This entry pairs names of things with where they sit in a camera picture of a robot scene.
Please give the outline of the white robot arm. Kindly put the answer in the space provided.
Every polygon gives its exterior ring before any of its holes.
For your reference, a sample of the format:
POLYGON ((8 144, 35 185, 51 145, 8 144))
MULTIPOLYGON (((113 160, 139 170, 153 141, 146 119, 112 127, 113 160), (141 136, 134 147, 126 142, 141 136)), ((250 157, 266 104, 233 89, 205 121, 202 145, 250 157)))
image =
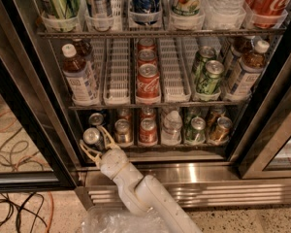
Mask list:
POLYGON ((144 176, 101 125, 84 131, 81 149, 100 171, 112 180, 125 207, 144 216, 153 208, 167 223, 171 233, 203 233, 164 185, 152 175, 144 176))

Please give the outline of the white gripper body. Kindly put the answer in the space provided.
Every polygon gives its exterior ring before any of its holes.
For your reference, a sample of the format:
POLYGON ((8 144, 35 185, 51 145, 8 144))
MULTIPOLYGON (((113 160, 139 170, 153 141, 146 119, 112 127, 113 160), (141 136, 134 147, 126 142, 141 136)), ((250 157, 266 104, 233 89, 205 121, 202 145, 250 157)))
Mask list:
POLYGON ((100 171, 112 180, 128 162, 122 149, 110 149, 101 158, 100 171))

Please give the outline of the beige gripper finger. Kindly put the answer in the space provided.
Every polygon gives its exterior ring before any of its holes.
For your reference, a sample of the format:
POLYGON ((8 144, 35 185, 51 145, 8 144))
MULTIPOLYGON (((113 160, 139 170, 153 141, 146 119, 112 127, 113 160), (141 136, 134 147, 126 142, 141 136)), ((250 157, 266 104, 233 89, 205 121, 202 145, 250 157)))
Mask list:
POLYGON ((92 160, 97 167, 100 166, 102 153, 90 148, 83 140, 80 140, 80 147, 87 157, 92 160))
POLYGON ((114 141, 113 137, 104 126, 99 125, 97 129, 101 132, 103 136, 105 148, 107 150, 113 150, 113 149, 119 148, 119 145, 114 141))

